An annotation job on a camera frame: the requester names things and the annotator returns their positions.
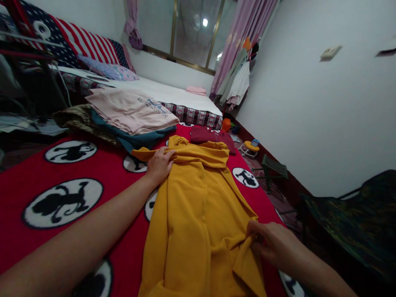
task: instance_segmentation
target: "american flag pillow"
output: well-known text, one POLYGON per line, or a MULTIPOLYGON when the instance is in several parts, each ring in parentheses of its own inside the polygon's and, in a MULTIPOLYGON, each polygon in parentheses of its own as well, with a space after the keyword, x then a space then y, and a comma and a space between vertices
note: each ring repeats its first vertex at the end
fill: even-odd
MULTIPOLYGON (((81 68, 77 55, 92 58, 101 63, 118 64, 133 72, 135 69, 129 59, 125 45, 109 38, 93 34, 73 23, 58 19, 44 10, 21 0, 30 23, 43 22, 51 31, 51 37, 47 40, 62 44, 64 48, 46 45, 46 49, 58 57, 58 63, 65 67, 81 68)), ((29 44, 42 49, 37 43, 29 44)))

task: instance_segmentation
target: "pink curtain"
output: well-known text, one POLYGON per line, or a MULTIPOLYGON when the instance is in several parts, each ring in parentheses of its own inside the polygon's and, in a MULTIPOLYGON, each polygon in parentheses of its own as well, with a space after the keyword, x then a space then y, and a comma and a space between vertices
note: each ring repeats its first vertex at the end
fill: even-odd
POLYGON ((136 29, 137 2, 138 0, 127 0, 129 19, 125 23, 124 32, 128 34, 131 46, 137 50, 141 50, 143 48, 143 42, 141 41, 140 34, 136 29))
POLYGON ((253 42, 261 37, 277 2, 278 0, 238 1, 222 59, 210 89, 210 98, 216 96, 246 38, 249 37, 253 42))

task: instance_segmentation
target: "yellow sweater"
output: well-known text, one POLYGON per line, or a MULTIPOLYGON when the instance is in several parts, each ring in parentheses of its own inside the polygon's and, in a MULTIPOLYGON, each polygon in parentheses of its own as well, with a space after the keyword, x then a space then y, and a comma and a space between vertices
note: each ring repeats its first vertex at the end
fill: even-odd
MULTIPOLYGON (((257 215, 226 166, 222 143, 169 138, 174 164, 158 195, 144 246, 139 297, 266 296, 259 257, 246 238, 257 215)), ((148 161, 155 151, 132 155, 148 161)))

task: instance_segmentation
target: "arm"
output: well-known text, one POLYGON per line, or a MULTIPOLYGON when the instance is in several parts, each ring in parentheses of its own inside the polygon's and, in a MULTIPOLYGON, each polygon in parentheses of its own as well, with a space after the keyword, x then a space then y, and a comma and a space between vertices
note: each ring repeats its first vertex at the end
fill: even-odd
POLYGON ((289 229, 273 222, 250 221, 246 233, 247 236, 259 233, 265 238, 265 245, 252 244, 254 252, 319 296, 357 297, 341 276, 308 250, 289 229))
POLYGON ((160 148, 147 173, 84 218, 26 256, 0 276, 0 296, 64 296, 122 236, 150 193, 167 177, 174 151, 160 148))

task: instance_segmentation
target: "window frame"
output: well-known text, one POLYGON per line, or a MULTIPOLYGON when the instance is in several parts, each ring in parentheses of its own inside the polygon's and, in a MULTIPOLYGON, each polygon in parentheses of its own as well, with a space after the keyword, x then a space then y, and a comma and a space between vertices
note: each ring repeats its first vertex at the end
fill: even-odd
POLYGON ((210 75, 215 75, 216 71, 209 69, 209 63, 210 63, 210 58, 212 56, 212 51, 213 51, 213 47, 215 44, 215 40, 216 40, 216 36, 217 36, 217 31, 219 29, 219 24, 220 24, 220 19, 222 17, 222 13, 223 13, 223 7, 224 7, 224 3, 226 0, 222 0, 222 2, 220 3, 220 8, 219 8, 219 12, 217 13, 217 20, 216 20, 216 24, 214 27, 214 32, 213 32, 213 37, 212 37, 212 42, 210 44, 210 48, 209 48, 209 53, 206 59, 206 65, 205 67, 202 67, 200 65, 179 59, 177 57, 174 56, 174 39, 175 39, 175 32, 176 32, 176 21, 177 21, 177 0, 173 1, 173 19, 172 19, 172 35, 171 35, 171 39, 170 39, 170 54, 157 50, 153 47, 147 46, 145 44, 143 44, 143 48, 142 50, 145 52, 148 52, 150 54, 154 54, 158 57, 161 58, 165 58, 168 61, 174 62, 174 63, 178 63, 187 67, 190 67, 192 69, 210 74, 210 75))

